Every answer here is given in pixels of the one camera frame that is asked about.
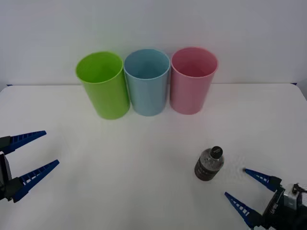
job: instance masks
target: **bottle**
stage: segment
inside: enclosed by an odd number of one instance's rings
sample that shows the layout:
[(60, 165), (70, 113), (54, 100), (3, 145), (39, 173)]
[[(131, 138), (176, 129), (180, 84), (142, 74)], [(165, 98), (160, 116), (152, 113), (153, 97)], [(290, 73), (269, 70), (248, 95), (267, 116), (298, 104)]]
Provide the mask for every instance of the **bottle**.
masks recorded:
[(201, 153), (198, 159), (194, 172), (202, 181), (211, 180), (224, 165), (223, 150), (214, 146), (212, 149), (206, 149)]

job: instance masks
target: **white table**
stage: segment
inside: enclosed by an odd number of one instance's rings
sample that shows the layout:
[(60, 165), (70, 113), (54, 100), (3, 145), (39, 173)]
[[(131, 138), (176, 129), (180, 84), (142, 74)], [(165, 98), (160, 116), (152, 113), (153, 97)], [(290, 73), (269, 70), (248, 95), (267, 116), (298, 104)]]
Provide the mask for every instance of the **white table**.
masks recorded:
[[(1, 230), (247, 229), (224, 192), (262, 213), (273, 193), (251, 168), (307, 184), (307, 102), (291, 84), (213, 84), (203, 110), (167, 104), (96, 115), (81, 86), (11, 86), (0, 93), (0, 137), (46, 130), (7, 155), (12, 176), (60, 164), (21, 201), (0, 202)], [(219, 145), (225, 165), (202, 182), (194, 165)]]

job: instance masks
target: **white background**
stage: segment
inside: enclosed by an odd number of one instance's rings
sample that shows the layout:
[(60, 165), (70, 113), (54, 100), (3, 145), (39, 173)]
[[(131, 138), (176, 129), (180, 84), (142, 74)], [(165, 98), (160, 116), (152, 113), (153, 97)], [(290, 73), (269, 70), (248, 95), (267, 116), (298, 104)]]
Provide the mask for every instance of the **white background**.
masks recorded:
[(306, 9), (306, 0), (2, 0), (0, 85), (75, 84), (89, 53), (183, 46), (218, 56), (214, 82), (298, 82)]

